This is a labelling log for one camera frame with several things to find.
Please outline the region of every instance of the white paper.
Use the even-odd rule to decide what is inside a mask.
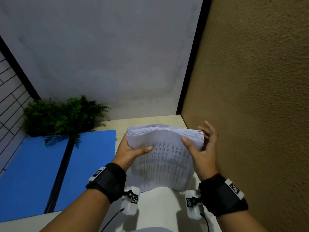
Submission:
[[[151,152],[135,159],[131,167],[131,185],[140,188],[141,192],[156,187],[185,191],[194,168],[192,157],[181,141],[183,136],[201,150],[204,134],[200,130],[160,124],[130,127],[127,140],[131,148],[153,146]]]

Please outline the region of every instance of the black cable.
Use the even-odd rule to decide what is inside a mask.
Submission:
[[[104,226],[104,228],[101,230],[101,232],[106,228],[106,226],[112,221],[112,219],[115,218],[115,216],[117,216],[118,213],[122,212],[125,208],[120,209],[110,220],[109,222],[107,222],[107,224]]]
[[[203,213],[200,213],[200,215],[205,219],[205,221],[206,221],[206,223],[207,223],[208,232],[210,232],[210,231],[209,231],[209,224],[208,224],[208,221],[207,221],[205,215],[204,215]]]

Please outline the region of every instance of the plant pot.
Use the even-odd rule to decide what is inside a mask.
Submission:
[[[95,127],[95,120],[91,119],[89,121],[86,121],[85,124],[82,127],[80,127],[80,130],[83,133],[83,132],[90,131],[94,127]]]

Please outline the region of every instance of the white tile wall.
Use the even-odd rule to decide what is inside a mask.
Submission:
[[[33,99],[0,53],[0,177],[25,138],[20,127],[23,109],[30,101]]]

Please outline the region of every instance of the black wristband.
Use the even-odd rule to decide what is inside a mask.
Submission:
[[[240,200],[225,181],[222,175],[216,174],[199,184],[203,204],[216,217],[248,209],[245,198]]]
[[[123,195],[126,178],[125,171],[119,165],[109,163],[86,188],[101,191],[112,203]]]

